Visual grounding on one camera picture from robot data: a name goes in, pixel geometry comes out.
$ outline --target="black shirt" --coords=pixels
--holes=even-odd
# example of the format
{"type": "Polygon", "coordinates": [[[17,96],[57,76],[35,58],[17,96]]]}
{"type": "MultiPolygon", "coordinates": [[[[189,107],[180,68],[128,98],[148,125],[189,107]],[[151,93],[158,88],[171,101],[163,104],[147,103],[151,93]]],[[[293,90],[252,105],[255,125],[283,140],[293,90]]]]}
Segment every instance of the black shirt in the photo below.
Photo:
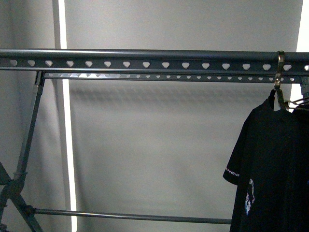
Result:
{"type": "Polygon", "coordinates": [[[223,175],[238,186],[230,232],[302,231],[299,123],[273,102],[251,111],[223,175]]]}

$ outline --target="white wall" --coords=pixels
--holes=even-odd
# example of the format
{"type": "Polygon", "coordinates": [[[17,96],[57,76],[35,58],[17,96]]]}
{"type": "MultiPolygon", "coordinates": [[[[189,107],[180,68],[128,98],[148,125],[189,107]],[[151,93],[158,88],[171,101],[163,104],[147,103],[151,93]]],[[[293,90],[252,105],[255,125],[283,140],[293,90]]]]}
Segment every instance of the white wall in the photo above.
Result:
{"type": "MultiPolygon", "coordinates": [[[[295,51],[302,1],[67,0],[68,48],[295,51]]],[[[231,218],[222,178],[272,84],[70,81],[78,210],[231,218]]],[[[289,98],[290,86],[283,87],[289,98]]],[[[79,218],[79,231],[227,225],[79,218]]]]}

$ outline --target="lower horizontal bar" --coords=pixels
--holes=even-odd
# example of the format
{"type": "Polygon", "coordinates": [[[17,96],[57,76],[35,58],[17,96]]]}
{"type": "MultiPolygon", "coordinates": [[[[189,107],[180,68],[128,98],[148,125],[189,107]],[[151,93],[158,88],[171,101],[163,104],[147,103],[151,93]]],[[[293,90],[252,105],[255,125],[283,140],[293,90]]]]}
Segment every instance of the lower horizontal bar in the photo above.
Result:
{"type": "Polygon", "coordinates": [[[169,216],[156,216],[156,215],[85,213],[81,211],[51,210],[51,209],[35,209],[35,214],[94,217],[94,218],[103,217],[103,218],[116,218],[116,219],[148,220],[148,221],[174,221],[174,222],[226,224],[226,225],[231,224],[230,219],[221,219],[221,218],[200,218],[200,217],[189,218],[189,217],[169,217],[169,216]]]}

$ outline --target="diagonal metal leg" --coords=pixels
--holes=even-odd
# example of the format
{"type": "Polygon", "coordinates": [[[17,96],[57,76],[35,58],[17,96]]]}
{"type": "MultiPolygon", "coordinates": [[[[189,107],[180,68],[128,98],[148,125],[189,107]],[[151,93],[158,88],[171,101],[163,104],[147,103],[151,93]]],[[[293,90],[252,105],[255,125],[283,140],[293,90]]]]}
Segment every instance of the diagonal metal leg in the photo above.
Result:
{"type": "Polygon", "coordinates": [[[18,212],[24,218],[28,226],[33,232],[43,232],[39,223],[34,218],[34,214],[29,213],[27,204],[20,195],[25,185],[26,168],[29,158],[32,136],[34,132],[35,121],[38,114],[39,103],[44,86],[44,73],[37,72],[36,81],[33,87],[32,101],[30,106],[29,120],[25,128],[24,140],[22,143],[20,156],[18,160],[17,170],[12,180],[3,165],[0,163],[0,185],[4,188],[0,194],[0,222],[2,220],[3,211],[6,207],[7,200],[11,199],[18,212]]]}

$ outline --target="gray metal bar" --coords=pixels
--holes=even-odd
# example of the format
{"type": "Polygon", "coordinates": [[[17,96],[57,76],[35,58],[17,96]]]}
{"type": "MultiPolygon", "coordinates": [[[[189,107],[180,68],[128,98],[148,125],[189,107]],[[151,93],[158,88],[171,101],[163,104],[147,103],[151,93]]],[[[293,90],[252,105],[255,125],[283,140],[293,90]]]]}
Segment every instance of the gray metal bar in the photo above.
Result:
{"type": "MultiPolygon", "coordinates": [[[[194,50],[97,50],[97,49],[0,49],[3,58],[153,58],[277,61],[277,52],[194,51],[194,50]]],[[[286,53],[286,60],[308,61],[309,53],[286,53]]]]}
{"type": "Polygon", "coordinates": [[[114,213],[85,213],[81,211],[68,210],[51,210],[51,209],[35,209],[35,214],[78,216],[78,217],[95,217],[95,218],[116,218],[131,220],[148,220],[148,221],[174,221],[174,222],[190,222],[190,223],[208,223],[208,224],[231,224],[230,219],[221,218],[200,218],[200,217],[169,217],[155,215],[136,215],[136,214],[114,214],[114,213]]]}
{"type": "Polygon", "coordinates": [[[21,146],[16,173],[14,174],[14,180],[18,180],[20,178],[25,179],[26,176],[26,168],[30,153],[32,136],[34,132],[35,121],[38,114],[39,103],[43,91],[43,85],[44,85],[43,77],[44,77],[43,72],[37,72],[36,83],[33,87],[31,106],[29,108],[29,121],[27,122],[25,128],[24,140],[21,146]]]}

